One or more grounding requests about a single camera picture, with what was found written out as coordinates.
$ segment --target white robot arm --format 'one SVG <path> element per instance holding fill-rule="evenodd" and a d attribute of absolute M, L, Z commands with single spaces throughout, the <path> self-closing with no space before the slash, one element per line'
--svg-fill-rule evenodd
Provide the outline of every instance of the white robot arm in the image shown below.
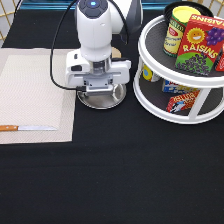
<path fill-rule="evenodd" d="M 111 60 L 112 34 L 124 34 L 121 15 L 112 0 L 80 0 L 75 11 L 81 48 L 69 52 L 66 85 L 85 86 L 87 96 L 111 95 L 114 86 L 129 82 L 129 60 Z M 140 0 L 114 0 L 122 12 L 129 34 L 142 23 Z"/>

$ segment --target can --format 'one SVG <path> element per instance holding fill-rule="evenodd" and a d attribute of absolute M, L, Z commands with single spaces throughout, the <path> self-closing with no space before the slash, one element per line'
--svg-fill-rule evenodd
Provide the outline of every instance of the can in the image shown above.
<path fill-rule="evenodd" d="M 146 65 L 143 67 L 143 77 L 150 82 L 156 82 L 160 79 L 160 76 L 149 69 Z"/>
<path fill-rule="evenodd" d="M 189 6 L 173 9 L 163 48 L 167 55 L 177 57 L 182 36 L 192 14 L 201 15 L 197 9 Z"/>

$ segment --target black tablecloth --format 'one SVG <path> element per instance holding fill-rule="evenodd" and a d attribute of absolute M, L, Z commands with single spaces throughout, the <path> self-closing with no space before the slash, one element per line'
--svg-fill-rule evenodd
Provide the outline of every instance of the black tablecloth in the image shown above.
<path fill-rule="evenodd" d="M 3 47 L 50 48 L 62 13 L 20 10 Z M 140 32 L 113 37 L 133 62 L 122 104 L 77 100 L 72 142 L 0 146 L 0 223 L 224 223 L 224 114 L 188 126 L 147 112 L 133 91 Z M 79 46 L 71 11 L 56 48 Z"/>

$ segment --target orange knife handle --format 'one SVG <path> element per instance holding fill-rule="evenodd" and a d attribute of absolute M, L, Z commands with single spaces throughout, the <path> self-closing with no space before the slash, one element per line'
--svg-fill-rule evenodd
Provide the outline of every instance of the orange knife handle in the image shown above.
<path fill-rule="evenodd" d="M 18 131 L 16 125 L 0 125 L 0 131 Z"/>

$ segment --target white fence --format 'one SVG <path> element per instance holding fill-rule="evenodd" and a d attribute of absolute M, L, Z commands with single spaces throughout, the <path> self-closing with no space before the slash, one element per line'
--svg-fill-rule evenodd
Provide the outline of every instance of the white fence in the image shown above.
<path fill-rule="evenodd" d="M 19 0 L 0 0 L 0 47 L 12 25 L 14 12 Z"/>

